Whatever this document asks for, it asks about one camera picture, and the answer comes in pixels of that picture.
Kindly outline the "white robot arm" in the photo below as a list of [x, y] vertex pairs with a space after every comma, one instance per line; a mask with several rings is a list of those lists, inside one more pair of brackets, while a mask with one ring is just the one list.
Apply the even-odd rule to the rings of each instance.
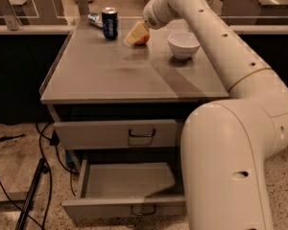
[[265, 160], [288, 146], [288, 87], [209, 0], [151, 0], [140, 33], [182, 18], [228, 98], [196, 108], [180, 140], [190, 230], [274, 230]]

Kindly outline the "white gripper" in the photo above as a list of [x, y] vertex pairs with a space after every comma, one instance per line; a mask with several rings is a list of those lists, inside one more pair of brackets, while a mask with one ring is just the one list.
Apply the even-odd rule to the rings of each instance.
[[134, 45], [138, 39], [150, 33], [149, 28], [158, 30], [180, 19], [180, 15], [170, 7], [167, 0], [150, 0], [143, 10], [143, 19], [145, 23], [137, 21], [127, 33], [124, 39], [126, 45]]

